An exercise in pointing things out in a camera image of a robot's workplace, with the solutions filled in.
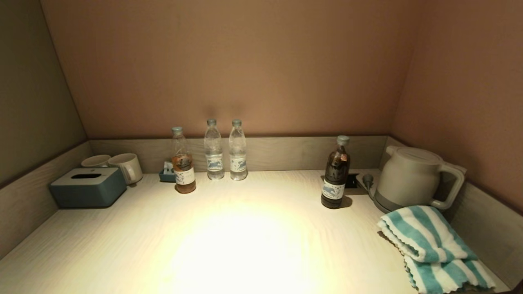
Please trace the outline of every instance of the tissue box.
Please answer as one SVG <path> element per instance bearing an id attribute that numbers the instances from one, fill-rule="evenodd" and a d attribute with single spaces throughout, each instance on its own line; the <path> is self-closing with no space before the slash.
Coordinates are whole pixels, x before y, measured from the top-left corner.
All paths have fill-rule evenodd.
<path id="1" fill-rule="evenodd" d="M 176 175 L 164 175 L 163 170 L 158 173 L 160 182 L 176 183 Z"/>
<path id="2" fill-rule="evenodd" d="M 60 208 L 109 207 L 126 189 L 117 167 L 75 168 L 49 185 Z"/>

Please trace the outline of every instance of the cup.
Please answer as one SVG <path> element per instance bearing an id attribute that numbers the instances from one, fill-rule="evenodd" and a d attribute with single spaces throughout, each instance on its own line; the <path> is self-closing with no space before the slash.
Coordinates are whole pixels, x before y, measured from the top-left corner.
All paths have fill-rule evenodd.
<path id="1" fill-rule="evenodd" d="M 127 185 L 134 184 L 143 177 L 142 168 L 140 167 L 140 162 L 138 162 L 138 156 L 136 154 L 124 153 L 111 157 L 111 159 L 109 159 L 109 165 L 120 168 Z"/>
<path id="2" fill-rule="evenodd" d="M 84 159 L 81 163 L 82 167 L 109 167 L 109 155 L 95 155 Z"/>

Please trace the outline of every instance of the teal and white towel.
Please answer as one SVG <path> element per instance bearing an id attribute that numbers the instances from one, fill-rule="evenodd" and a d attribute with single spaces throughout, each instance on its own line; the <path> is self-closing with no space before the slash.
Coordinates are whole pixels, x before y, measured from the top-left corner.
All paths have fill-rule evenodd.
<path id="1" fill-rule="evenodd" d="M 419 293 L 495 286 L 474 252 L 436 208 L 405 207 L 382 216 L 378 226 L 403 254 L 411 284 Z"/>

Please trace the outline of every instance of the power cord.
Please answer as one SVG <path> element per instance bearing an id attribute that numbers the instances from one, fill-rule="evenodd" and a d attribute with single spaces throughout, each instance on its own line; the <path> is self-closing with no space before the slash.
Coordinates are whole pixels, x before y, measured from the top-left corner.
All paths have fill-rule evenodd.
<path id="1" fill-rule="evenodd" d="M 372 184 L 374 183 L 374 177 L 371 174 L 366 174 L 363 176 L 363 184 L 367 188 L 367 193 L 369 194 L 370 199 L 374 201 L 374 195 L 372 195 L 372 192 L 370 191 L 370 187 L 372 187 Z"/>

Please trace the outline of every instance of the mug handle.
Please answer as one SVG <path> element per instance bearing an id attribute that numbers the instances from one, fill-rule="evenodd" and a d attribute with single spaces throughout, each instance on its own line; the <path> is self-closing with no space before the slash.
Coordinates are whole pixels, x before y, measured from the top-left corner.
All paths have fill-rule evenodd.
<path id="1" fill-rule="evenodd" d="M 136 174 L 134 173 L 130 165 L 124 165 L 123 170 L 125 171 L 126 178 L 129 179 L 129 182 L 136 181 Z"/>
<path id="2" fill-rule="evenodd" d="M 456 177 L 456 181 L 454 182 L 454 185 L 450 189 L 449 196 L 447 196 L 447 200 L 445 201 L 439 201 L 436 199 L 433 199 L 430 205 L 436 207 L 437 209 L 445 210 L 448 209 L 452 203 L 454 203 L 454 200 L 456 196 L 458 195 L 459 189 L 461 188 L 461 185 L 463 185 L 463 182 L 465 182 L 465 172 L 467 171 L 461 166 L 455 166 L 447 162 L 443 162 L 439 168 L 439 172 L 447 172 L 451 173 Z"/>

